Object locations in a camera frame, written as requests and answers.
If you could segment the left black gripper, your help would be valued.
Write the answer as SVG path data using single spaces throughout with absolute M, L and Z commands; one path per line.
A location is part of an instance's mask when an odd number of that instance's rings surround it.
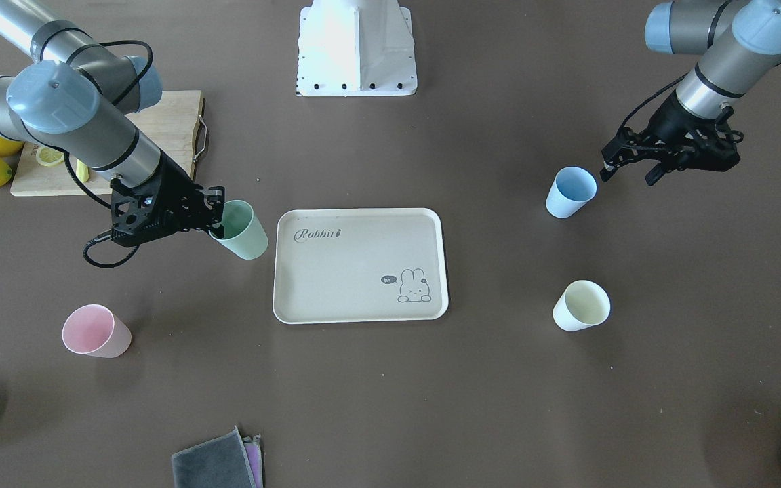
M 744 138 L 727 123 L 733 114 L 732 107 L 725 107 L 715 119 L 701 119 L 687 112 L 672 94 L 641 132 L 626 125 L 617 130 L 602 148 L 601 178 L 611 178 L 621 167 L 645 159 L 657 161 L 645 175 L 648 186 L 673 171 L 729 171 L 740 162 L 737 145 Z

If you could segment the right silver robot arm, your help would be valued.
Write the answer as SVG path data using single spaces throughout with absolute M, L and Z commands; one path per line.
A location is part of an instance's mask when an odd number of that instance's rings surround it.
M 194 183 L 127 118 L 160 102 L 148 56 L 119 58 L 37 1 L 0 1 L 0 36 L 32 58 L 15 77 L 0 75 L 0 136 L 69 153 L 108 180 L 112 241 L 221 235 L 223 187 Z

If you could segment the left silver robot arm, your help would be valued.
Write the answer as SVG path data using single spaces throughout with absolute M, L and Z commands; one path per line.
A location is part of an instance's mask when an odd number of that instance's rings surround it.
M 781 65 L 781 1 L 672 1 L 658 4 L 645 25 L 654 52 L 697 54 L 686 75 L 672 81 L 666 99 L 635 132 L 621 123 L 602 150 L 609 180 L 618 169 L 645 159 L 654 185 L 673 171 L 725 172 L 740 162 L 743 134 L 729 126 L 734 103 Z

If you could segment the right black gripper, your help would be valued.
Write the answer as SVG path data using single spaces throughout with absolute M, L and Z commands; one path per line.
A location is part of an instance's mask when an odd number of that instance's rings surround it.
M 205 189 L 173 161 L 162 161 L 146 182 L 128 188 L 111 180 L 111 240 L 120 246 L 139 246 L 191 229 L 225 238 L 222 212 L 225 188 Z

